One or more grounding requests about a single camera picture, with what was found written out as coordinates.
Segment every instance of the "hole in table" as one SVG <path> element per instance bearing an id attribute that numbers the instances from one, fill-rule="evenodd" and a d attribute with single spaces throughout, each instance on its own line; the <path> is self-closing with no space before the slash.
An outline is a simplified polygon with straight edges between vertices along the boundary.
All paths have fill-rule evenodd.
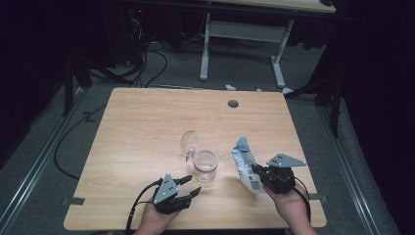
<path id="1" fill-rule="evenodd" d="M 230 108 L 238 108 L 239 103 L 238 103 L 238 101 L 236 101 L 236 100 L 230 100 L 230 101 L 228 101 L 228 106 L 229 106 Z"/>

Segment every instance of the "black cable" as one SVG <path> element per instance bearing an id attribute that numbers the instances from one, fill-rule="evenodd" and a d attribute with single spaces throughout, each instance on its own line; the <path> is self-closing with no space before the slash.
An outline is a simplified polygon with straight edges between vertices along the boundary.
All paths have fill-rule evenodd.
<path id="1" fill-rule="evenodd" d="M 302 183 L 302 181 L 301 180 L 299 180 L 297 177 L 294 177 L 294 179 L 296 179 L 301 185 L 302 185 L 302 187 L 305 189 L 305 193 L 307 194 L 307 197 L 308 197 L 308 190 L 307 190 L 307 187 L 305 187 L 305 184 L 304 183 Z"/>
<path id="2" fill-rule="evenodd" d="M 201 40 L 201 39 L 205 39 L 205 36 L 204 36 L 204 35 L 203 35 L 203 36 L 200 36 L 200 34 L 201 34 L 202 30 L 204 29 L 204 25 L 205 25 L 205 20 L 206 20 L 206 17 L 207 17 L 207 13 L 204 13 L 204 17 L 202 18 L 201 26 L 199 27 L 199 30 L 198 30 L 198 32 L 196 33 L 196 35 L 195 35 L 195 36 L 193 36 L 193 37 L 190 37 L 190 38 L 189 38 L 188 40 L 186 40 L 186 41 L 182 41 L 182 42 L 181 42 L 181 44 L 182 44 L 182 45 L 184 45 L 184 46 L 185 46 L 185 47 L 187 47 L 187 48 L 197 48 L 197 47 L 189 47 L 189 46 L 187 46 L 187 45 L 186 45 L 186 43 L 195 42 L 195 41 L 199 41 L 199 40 Z"/>
<path id="3" fill-rule="evenodd" d="M 145 202 L 138 202 L 138 203 L 137 203 L 137 205 L 139 205 L 139 204 L 150 204 L 150 203 L 152 203 L 152 202 L 149 202 L 149 201 L 145 201 Z"/>
<path id="4" fill-rule="evenodd" d="M 132 217 L 134 216 L 135 213 L 135 207 L 137 207 L 137 205 L 141 204 L 141 203 L 147 203 L 147 202 L 138 202 L 140 200 L 140 198 L 143 196 L 143 194 L 149 190 L 151 187 L 156 186 L 156 185 L 161 185 L 162 183 L 162 178 L 159 179 L 158 181 L 155 181 L 151 184 L 149 184 L 147 187 L 145 187 L 143 189 L 143 191 L 141 191 L 141 193 L 138 195 L 137 199 L 135 200 L 134 204 L 132 205 L 130 214 L 128 215 L 128 220 L 127 220 L 127 224 L 125 226 L 125 235 L 129 235 L 130 234 L 130 228 L 131 228 L 131 222 L 132 222 Z"/>
<path id="5" fill-rule="evenodd" d="M 208 47 L 209 50 L 212 51 L 212 52 L 217 52 L 217 53 L 225 53 L 225 52 L 231 50 L 235 46 L 235 39 L 233 39 L 233 38 L 232 39 L 231 38 L 221 38 L 221 39 L 216 38 L 216 40 L 212 40 L 212 42 L 216 42 L 216 43 L 221 42 L 221 41 L 224 41 L 225 43 L 218 44 L 219 46 L 229 44 L 229 47 L 224 49 L 224 50 L 219 51 L 219 50 L 214 50 L 211 47 L 212 45 L 209 45 L 209 47 Z"/>
<path id="6" fill-rule="evenodd" d="M 143 87 L 143 83 L 141 81 L 141 74 L 144 72 L 144 70 L 146 69 L 147 66 L 147 49 L 144 50 L 144 65 L 143 68 L 140 69 L 140 71 L 138 72 L 138 74 L 135 76 L 135 78 L 131 81 L 129 87 L 131 87 L 132 85 L 134 85 L 135 83 L 135 87 L 137 87 L 137 82 L 140 81 L 140 87 Z"/>
<path id="7" fill-rule="evenodd" d="M 298 180 L 302 184 L 302 187 L 304 187 L 305 193 L 307 195 L 307 198 L 296 187 L 293 187 L 293 190 L 296 193 L 298 193 L 300 195 L 300 197 L 302 198 L 302 200 L 304 201 L 304 203 L 305 203 L 305 209 L 306 209 L 306 212 L 307 212 L 308 221 L 311 222 L 311 206 L 310 206 L 310 201 L 309 201 L 309 196 L 308 196 L 308 190 L 305 187 L 305 185 L 301 182 L 301 180 L 299 180 L 298 178 L 296 178 L 296 180 Z"/>
<path id="8" fill-rule="evenodd" d="M 135 29 L 129 33 L 129 35 L 132 38 L 132 60 L 134 60 L 134 58 L 136 57 L 136 55 L 138 55 L 138 58 L 136 60 L 136 65 L 134 66 L 133 69 L 128 70 L 128 71 L 126 71 L 126 72 L 124 72 L 122 74 L 118 74 L 117 75 L 117 76 L 119 76 L 121 78 L 126 78 L 127 76 L 130 76 L 130 75 L 134 74 L 135 72 L 139 71 L 142 68 L 143 61 L 142 61 L 141 56 L 140 56 L 140 54 L 142 52 L 142 46 L 141 45 L 147 46 L 147 44 L 144 42 L 146 40 L 146 37 L 145 36 L 142 36 L 143 35 L 143 27 L 141 26 L 141 24 L 139 23 L 139 21 L 135 20 L 134 18 L 130 18 L 129 20 L 131 22 L 136 23 L 136 28 L 135 29 L 137 29 L 137 27 L 140 28 L 139 35 L 138 35 L 139 40 L 137 40 L 137 41 L 134 39 L 134 37 L 136 36 L 135 35 L 136 34 Z M 99 79 L 111 79 L 111 77 L 109 77 L 107 75 L 100 75 L 100 74 L 95 73 L 92 70 L 89 71 L 89 74 L 91 76 L 93 76 L 95 78 L 99 78 Z"/>
<path id="9" fill-rule="evenodd" d="M 146 83 L 146 86 L 145 86 L 145 88 L 147 88 L 148 86 L 149 86 L 149 84 L 154 80 L 154 79 L 156 79 L 162 72 L 164 72 L 165 71 L 165 68 L 167 68 L 167 58 L 165 57 L 165 55 L 163 55 L 162 53 L 160 53 L 160 52 L 157 52 L 157 51 L 153 51 L 153 53 L 156 53 L 156 54 L 159 54 L 160 56 L 162 56 L 163 58 L 164 58 L 164 61 L 165 61 L 165 63 L 164 63 L 164 67 L 162 68 L 162 70 L 159 72 L 159 73 L 157 73 L 155 76 L 153 76 L 147 83 Z"/>
<path id="10" fill-rule="evenodd" d="M 55 148 L 55 152 L 54 152 L 54 163 L 55 163 L 55 166 L 56 166 L 56 168 L 61 172 L 61 173 L 63 173 L 64 175 L 66 175 L 66 176 L 68 176 L 68 177 L 70 177 L 70 178 L 73 178 L 73 179 L 75 179 L 75 180 L 79 180 L 79 177 L 78 176 L 75 176 L 75 175 L 73 175 L 73 174 L 71 174 L 71 173 L 68 173 L 68 172 L 66 172 L 66 171 L 64 171 L 62 168 L 61 168 L 61 166 L 59 165 L 59 162 L 58 162 L 58 150 L 59 150 L 59 147 L 61 146 L 61 144 L 62 144 L 62 142 L 64 141 L 64 139 L 68 136 L 68 134 L 75 128 L 75 127 L 77 127 L 81 122 L 83 122 L 84 120 L 86 120 L 86 119 L 88 119 L 88 118 L 90 118 L 92 115 L 94 115 L 95 113 L 97 113 L 98 111 L 100 111 L 100 110 L 102 110 L 103 108 L 105 108 L 107 105 L 104 105 L 104 106 L 102 106 L 102 107 L 100 107 L 99 109 L 97 109 L 97 110 L 95 110 L 94 112 L 92 112 L 91 114 L 88 114 L 86 117 L 84 117 L 84 118 L 82 118 L 81 120 L 79 120 L 79 121 L 77 121 L 73 126 L 71 126 L 68 130 L 67 130 L 67 132 L 65 132 L 65 134 L 61 137 L 61 139 L 59 140 L 59 142 L 58 142 L 58 144 L 57 144 L 57 146 L 56 146 L 56 148 Z"/>

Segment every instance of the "wood grain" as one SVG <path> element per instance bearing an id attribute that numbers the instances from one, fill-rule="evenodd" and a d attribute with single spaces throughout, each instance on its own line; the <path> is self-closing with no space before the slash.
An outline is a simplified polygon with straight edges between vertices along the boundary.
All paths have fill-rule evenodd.
<path id="1" fill-rule="evenodd" d="M 238 108 L 230 108 L 236 100 Z M 251 194 L 239 179 L 231 150 L 246 136 L 260 165 L 277 153 L 305 161 L 284 96 L 276 92 L 116 88 L 91 147 L 65 220 L 69 230 L 124 229 L 130 208 L 150 183 L 170 173 L 174 178 L 192 174 L 180 140 L 187 130 L 199 135 L 198 149 L 219 157 L 212 182 L 196 179 L 180 186 L 187 195 L 202 186 L 188 210 L 169 229 L 287 227 L 266 196 Z M 309 168 L 294 167 L 310 193 L 316 193 Z M 142 201 L 153 195 L 154 189 Z M 143 205 L 137 207 L 132 228 L 139 224 Z M 312 225 L 326 218 L 319 201 L 312 201 Z"/>

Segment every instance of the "clear glass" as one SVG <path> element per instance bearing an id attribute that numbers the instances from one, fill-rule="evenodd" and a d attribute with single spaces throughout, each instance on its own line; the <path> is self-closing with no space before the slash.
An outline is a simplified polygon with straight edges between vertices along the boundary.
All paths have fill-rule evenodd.
<path id="1" fill-rule="evenodd" d="M 201 150 L 193 158 L 193 175 L 202 183 L 210 182 L 216 176 L 217 164 L 216 153 L 210 150 Z"/>
<path id="2" fill-rule="evenodd" d="M 186 156 L 186 162 L 189 160 L 190 157 L 196 153 L 196 148 L 198 147 L 198 132 L 195 130 L 188 130 L 184 133 L 182 140 L 180 142 L 180 149 L 182 153 Z"/>

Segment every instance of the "blue and white object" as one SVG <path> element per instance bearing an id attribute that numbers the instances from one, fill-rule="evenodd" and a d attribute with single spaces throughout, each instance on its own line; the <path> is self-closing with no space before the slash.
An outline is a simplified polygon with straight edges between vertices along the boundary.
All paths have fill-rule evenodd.
<path id="1" fill-rule="evenodd" d="M 236 147 L 232 149 L 232 155 L 238 168 L 239 177 L 245 187 L 254 194 L 265 193 L 259 175 L 255 174 L 251 167 L 251 165 L 256 165 L 256 161 L 248 146 L 247 137 L 241 137 L 238 140 Z"/>

